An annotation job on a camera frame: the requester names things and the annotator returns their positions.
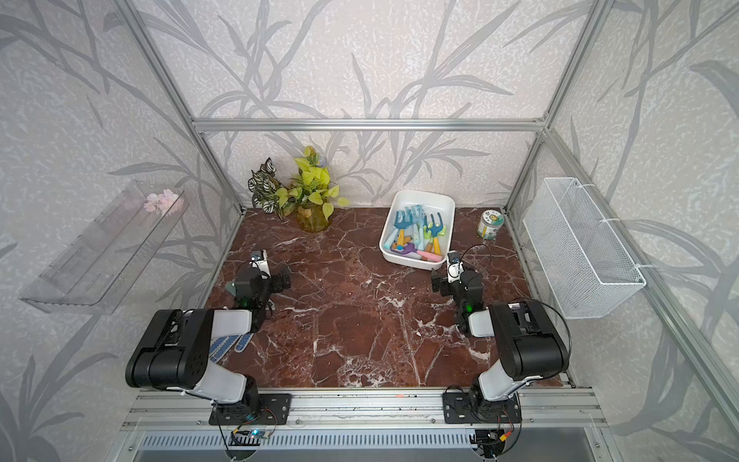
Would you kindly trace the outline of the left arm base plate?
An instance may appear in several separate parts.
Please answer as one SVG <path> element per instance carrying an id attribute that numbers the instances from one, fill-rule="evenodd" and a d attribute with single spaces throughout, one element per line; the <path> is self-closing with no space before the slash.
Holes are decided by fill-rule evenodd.
<path id="1" fill-rule="evenodd" d="M 254 403 L 216 404 L 208 424 L 286 425 L 292 403 L 291 394 L 260 394 Z"/>

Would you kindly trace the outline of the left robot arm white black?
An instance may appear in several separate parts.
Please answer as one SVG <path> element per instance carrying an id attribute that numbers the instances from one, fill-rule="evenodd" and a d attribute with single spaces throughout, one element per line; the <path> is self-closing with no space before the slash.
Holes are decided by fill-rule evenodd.
<path id="1" fill-rule="evenodd" d="M 234 280 L 234 308 L 157 311 L 128 361 L 127 385 L 180 391 L 217 405 L 253 404 L 258 397 L 254 379 L 212 361 L 211 342 L 257 332 L 271 296 L 291 287 L 287 267 L 273 275 L 266 261 L 252 261 Z"/>

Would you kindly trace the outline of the dark teal fork yellow handle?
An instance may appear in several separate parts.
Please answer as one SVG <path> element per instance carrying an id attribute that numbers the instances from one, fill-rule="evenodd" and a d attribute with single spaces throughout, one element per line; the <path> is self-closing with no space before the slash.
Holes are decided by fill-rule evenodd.
<path id="1" fill-rule="evenodd" d="M 391 244 L 391 248 L 404 250 L 405 246 L 405 230 L 413 224 L 412 212 L 406 208 L 403 211 L 396 212 L 396 236 Z"/>

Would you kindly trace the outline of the white plastic storage box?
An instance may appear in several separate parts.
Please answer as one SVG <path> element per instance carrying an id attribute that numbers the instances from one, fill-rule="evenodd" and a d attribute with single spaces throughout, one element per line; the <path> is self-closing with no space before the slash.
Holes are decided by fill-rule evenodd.
<path id="1" fill-rule="evenodd" d="M 419 270 L 440 269 L 450 252 L 455 209 L 450 196 L 397 192 L 379 241 L 384 259 Z"/>

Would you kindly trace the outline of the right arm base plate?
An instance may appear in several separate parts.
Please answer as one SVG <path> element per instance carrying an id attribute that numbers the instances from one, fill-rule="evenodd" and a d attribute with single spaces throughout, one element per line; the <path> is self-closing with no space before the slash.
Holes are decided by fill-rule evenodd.
<path id="1" fill-rule="evenodd" d="M 442 394 L 446 424 L 506 424 L 517 425 L 523 421 L 521 404 L 517 396 L 491 402 L 479 392 L 462 389 L 446 390 Z"/>

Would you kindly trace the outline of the light blue fork pale handle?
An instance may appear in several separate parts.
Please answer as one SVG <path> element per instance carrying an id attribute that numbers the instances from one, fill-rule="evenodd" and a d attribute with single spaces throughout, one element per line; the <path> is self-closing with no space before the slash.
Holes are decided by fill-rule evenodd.
<path id="1" fill-rule="evenodd" d="M 413 224 L 412 242 L 417 249 L 425 249 L 425 211 L 423 206 L 416 204 L 408 208 L 412 212 Z"/>

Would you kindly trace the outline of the dark teal rake yellow handle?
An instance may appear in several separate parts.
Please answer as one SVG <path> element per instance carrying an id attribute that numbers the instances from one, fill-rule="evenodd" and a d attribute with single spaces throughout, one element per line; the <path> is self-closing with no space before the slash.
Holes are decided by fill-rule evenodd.
<path id="1" fill-rule="evenodd" d="M 442 250 L 439 237 L 443 236 L 446 232 L 442 215 L 440 213 L 426 215 L 423 219 L 423 226 L 425 227 L 426 250 L 441 256 Z"/>

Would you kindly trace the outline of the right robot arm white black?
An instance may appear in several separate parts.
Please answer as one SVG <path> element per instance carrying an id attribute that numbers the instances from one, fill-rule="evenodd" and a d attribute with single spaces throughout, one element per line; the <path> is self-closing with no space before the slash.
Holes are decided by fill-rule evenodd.
<path id="1" fill-rule="evenodd" d="M 496 342 L 498 360 L 471 385 L 473 407 L 509 402 L 521 388 L 569 368 L 571 348 L 554 326 L 550 306 L 530 298 L 487 304 L 481 274 L 460 264 L 448 268 L 445 276 L 431 271 L 431 285 L 433 292 L 453 299 L 454 321 L 462 335 Z"/>

